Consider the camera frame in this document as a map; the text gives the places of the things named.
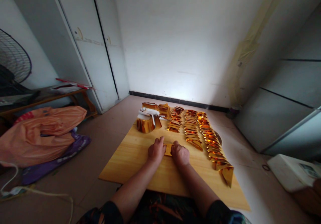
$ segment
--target white container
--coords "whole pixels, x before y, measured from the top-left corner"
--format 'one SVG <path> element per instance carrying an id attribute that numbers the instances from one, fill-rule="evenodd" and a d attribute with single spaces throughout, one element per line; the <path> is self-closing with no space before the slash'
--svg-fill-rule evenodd
<path id="1" fill-rule="evenodd" d="M 321 178 L 321 169 L 309 162 L 282 154 L 271 158 L 267 164 L 284 189 L 290 193 L 305 187 L 313 187 Z"/>

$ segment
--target hand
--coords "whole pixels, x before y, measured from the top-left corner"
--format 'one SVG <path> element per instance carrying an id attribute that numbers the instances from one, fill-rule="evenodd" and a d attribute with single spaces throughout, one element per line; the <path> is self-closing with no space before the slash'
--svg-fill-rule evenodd
<path id="1" fill-rule="evenodd" d="M 180 168 L 190 164 L 190 152 L 180 145 L 177 140 L 172 145 L 171 154 L 177 167 Z"/>
<path id="2" fill-rule="evenodd" d="M 166 151 L 166 145 L 164 145 L 164 136 L 160 139 L 155 139 L 154 144 L 148 148 L 148 160 L 153 162 L 161 162 Z"/>

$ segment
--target power cord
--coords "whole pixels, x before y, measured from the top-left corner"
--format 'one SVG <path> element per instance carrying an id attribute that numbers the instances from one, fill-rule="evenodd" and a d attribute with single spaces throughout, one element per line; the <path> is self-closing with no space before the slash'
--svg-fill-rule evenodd
<path id="1" fill-rule="evenodd" d="M 8 163 L 8 162 L 5 162 L 5 161 L 0 161 L 0 163 L 4 163 L 4 164 L 10 165 L 10 166 L 13 166 L 16 169 L 16 173 L 14 174 L 14 176 L 0 190 L 0 193 L 4 197 L 8 196 L 8 195 L 13 195 L 13 196 L 17 195 L 21 190 L 30 191 L 30 192 L 37 193 L 37 194 L 40 194 L 40 195 L 45 195 L 45 196 L 56 196 L 56 197 L 67 196 L 67 197 L 69 197 L 70 202 L 71 202 L 71 215 L 70 215 L 70 219 L 69 219 L 69 224 L 71 223 L 71 220 L 73 218 L 73 212 L 74 212 L 74 200 L 70 195 L 68 195 L 68 194 L 47 193 L 47 192 L 42 192 L 42 191 L 39 191 L 39 190 L 31 189 L 31 188 L 28 188 L 28 187 L 25 187 L 25 186 L 16 186 L 11 191 L 5 192 L 5 191 L 3 191 L 3 189 L 17 176 L 17 174 L 19 172 L 19 168 L 18 168 L 17 165 L 15 165 L 13 163 Z"/>

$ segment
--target black baseboard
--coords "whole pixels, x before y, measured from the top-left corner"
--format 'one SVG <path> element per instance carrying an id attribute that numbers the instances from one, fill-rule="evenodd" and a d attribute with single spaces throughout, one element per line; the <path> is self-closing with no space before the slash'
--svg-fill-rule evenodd
<path id="1" fill-rule="evenodd" d="M 138 96 L 138 97 L 151 98 L 151 99 L 161 100 L 161 101 L 165 101 L 165 102 L 178 103 L 178 104 L 199 107 L 199 108 L 204 108 L 204 109 L 209 109 L 209 110 L 214 110 L 214 111 L 220 111 L 220 112 L 225 112 L 225 113 L 228 111 L 228 108 L 225 108 L 225 107 L 219 107 L 219 106 L 214 106 L 214 105 L 209 105 L 209 104 L 204 104 L 204 103 L 190 102 L 190 101 L 185 101 L 185 100 L 181 100 L 181 99 L 177 99 L 177 98 L 163 97 L 163 96 L 158 96 L 158 95 L 153 95 L 153 94 L 148 94 L 148 93 L 129 91 L 129 94 L 133 95 L 133 96 Z"/>

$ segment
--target purple bag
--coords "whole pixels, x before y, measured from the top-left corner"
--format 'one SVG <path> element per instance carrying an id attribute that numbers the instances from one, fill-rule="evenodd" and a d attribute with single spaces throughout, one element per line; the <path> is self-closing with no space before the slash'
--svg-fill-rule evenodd
<path id="1" fill-rule="evenodd" d="M 22 185 L 29 185 L 41 179 L 57 167 L 65 164 L 91 142 L 91 138 L 85 135 L 79 135 L 75 130 L 71 131 L 71 135 L 75 139 L 75 142 L 68 147 L 61 157 L 46 163 L 29 166 L 23 170 Z"/>

